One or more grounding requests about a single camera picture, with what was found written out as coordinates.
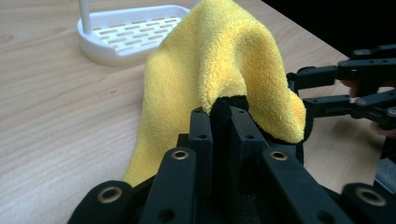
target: dark background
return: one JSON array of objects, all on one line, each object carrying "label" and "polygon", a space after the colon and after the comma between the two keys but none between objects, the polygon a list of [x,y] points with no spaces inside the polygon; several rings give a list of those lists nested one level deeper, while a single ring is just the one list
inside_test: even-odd
[{"label": "dark background", "polygon": [[391,1],[262,1],[348,57],[354,49],[396,44]]}]

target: screw hole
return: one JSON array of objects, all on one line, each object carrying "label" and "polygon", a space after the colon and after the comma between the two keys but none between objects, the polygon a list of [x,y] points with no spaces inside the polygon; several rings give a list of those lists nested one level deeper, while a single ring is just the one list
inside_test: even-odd
[{"label": "screw hole", "polygon": [[277,161],[285,161],[288,159],[288,155],[283,152],[273,151],[270,156]]},{"label": "screw hole", "polygon": [[186,152],[186,151],[182,151],[182,150],[175,151],[174,153],[172,153],[172,157],[174,159],[176,159],[176,160],[180,160],[181,161],[181,160],[184,160],[184,159],[188,158],[189,157],[189,153]]},{"label": "screw hole", "polygon": [[162,210],[158,214],[158,219],[161,221],[161,223],[170,222],[174,218],[175,218],[175,212],[173,210],[171,210],[171,209]]},{"label": "screw hole", "polygon": [[98,194],[98,201],[100,203],[114,203],[122,194],[119,187],[111,186],[102,189]]},{"label": "screw hole", "polygon": [[370,205],[385,206],[387,204],[387,200],[372,189],[357,188],[355,192],[360,199]]}]

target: metal rivet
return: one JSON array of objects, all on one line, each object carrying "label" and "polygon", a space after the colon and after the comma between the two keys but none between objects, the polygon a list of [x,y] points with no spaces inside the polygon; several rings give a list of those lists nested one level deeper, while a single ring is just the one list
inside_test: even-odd
[{"label": "metal rivet", "polygon": [[183,150],[175,151],[172,153],[172,157],[176,160],[184,160],[189,157],[189,153]]},{"label": "metal rivet", "polygon": [[395,109],[388,109],[388,113],[391,115],[396,115],[396,110]]},{"label": "metal rivet", "polygon": [[285,161],[289,158],[287,154],[279,151],[272,151],[270,156],[277,161]]},{"label": "metal rivet", "polygon": [[385,206],[387,204],[387,200],[372,189],[356,188],[355,192],[360,199],[373,206]]},{"label": "metal rivet", "polygon": [[364,100],[362,100],[362,99],[357,100],[356,103],[358,105],[365,105],[366,104],[366,102]]},{"label": "metal rivet", "polygon": [[[106,196],[105,194],[111,191],[111,195]],[[115,202],[122,194],[122,190],[116,186],[110,186],[105,189],[102,189],[98,194],[98,201],[100,203],[113,203]]]}]

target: table surface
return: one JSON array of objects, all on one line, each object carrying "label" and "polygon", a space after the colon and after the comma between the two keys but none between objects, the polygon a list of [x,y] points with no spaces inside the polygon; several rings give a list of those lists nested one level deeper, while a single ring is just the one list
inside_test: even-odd
[{"label": "table surface", "polygon": [[[237,0],[272,32],[287,72],[347,57],[259,0]],[[91,12],[193,1],[91,0]],[[78,48],[78,1],[0,2],[0,223],[66,223],[96,185],[119,180],[134,149],[145,65],[104,66]],[[334,86],[301,97],[347,94]],[[384,138],[370,121],[315,119],[305,168],[340,192],[373,184]]]}]

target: white soap dish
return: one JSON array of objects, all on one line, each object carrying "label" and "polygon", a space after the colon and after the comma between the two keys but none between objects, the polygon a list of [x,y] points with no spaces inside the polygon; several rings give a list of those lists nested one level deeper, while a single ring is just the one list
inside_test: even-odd
[{"label": "white soap dish", "polygon": [[145,59],[190,12],[180,6],[138,7],[90,13],[79,0],[79,46],[90,60],[124,65]]}]

